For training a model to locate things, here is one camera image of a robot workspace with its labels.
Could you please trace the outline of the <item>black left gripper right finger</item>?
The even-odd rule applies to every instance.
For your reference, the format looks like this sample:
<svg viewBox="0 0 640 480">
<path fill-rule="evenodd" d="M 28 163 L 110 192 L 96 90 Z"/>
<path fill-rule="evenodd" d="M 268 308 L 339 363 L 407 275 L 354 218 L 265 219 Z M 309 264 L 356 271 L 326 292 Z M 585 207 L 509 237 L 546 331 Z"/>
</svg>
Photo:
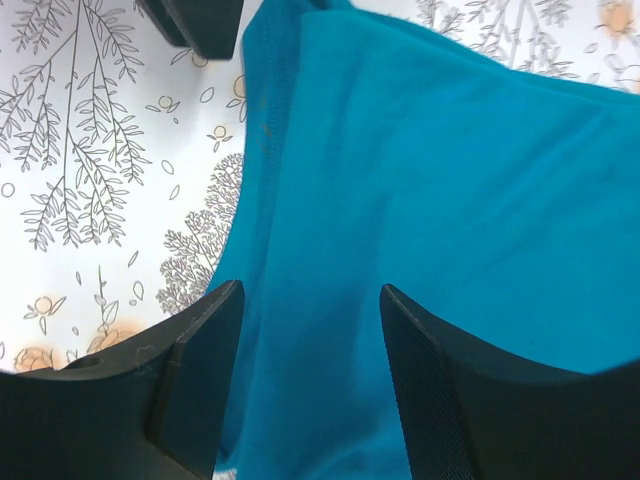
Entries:
<svg viewBox="0 0 640 480">
<path fill-rule="evenodd" d="M 639 365 L 582 374 L 495 347 L 397 288 L 380 293 L 415 479 L 635 479 Z"/>
</svg>

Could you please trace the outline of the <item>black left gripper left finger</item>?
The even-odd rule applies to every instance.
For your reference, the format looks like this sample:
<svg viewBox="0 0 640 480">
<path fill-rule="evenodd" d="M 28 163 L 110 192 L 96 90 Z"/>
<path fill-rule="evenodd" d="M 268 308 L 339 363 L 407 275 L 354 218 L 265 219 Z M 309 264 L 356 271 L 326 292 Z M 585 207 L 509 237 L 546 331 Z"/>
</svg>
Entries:
<svg viewBox="0 0 640 480">
<path fill-rule="evenodd" d="M 244 310 L 239 281 L 67 367 L 1 377 L 5 479 L 209 479 Z"/>
</svg>

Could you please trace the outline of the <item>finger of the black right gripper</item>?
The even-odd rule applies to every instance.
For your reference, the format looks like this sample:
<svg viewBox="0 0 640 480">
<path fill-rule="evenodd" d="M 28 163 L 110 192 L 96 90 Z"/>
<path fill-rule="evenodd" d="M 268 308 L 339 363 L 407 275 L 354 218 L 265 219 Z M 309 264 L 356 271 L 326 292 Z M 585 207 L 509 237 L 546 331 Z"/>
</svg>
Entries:
<svg viewBox="0 0 640 480">
<path fill-rule="evenodd" d="M 243 0 L 142 0 L 140 5 L 175 47 L 207 60 L 230 60 L 238 38 Z"/>
</svg>

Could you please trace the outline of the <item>blue t shirt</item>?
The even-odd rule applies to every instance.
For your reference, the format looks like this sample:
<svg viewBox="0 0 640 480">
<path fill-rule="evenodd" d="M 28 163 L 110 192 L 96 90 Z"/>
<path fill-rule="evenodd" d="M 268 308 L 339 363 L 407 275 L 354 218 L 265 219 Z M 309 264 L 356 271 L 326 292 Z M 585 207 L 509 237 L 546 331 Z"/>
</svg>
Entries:
<svg viewBox="0 0 640 480">
<path fill-rule="evenodd" d="M 637 96 L 346 1 L 264 2 L 243 55 L 243 183 L 213 277 L 246 295 L 221 469 L 409 477 L 386 284 L 553 366 L 638 355 Z"/>
</svg>

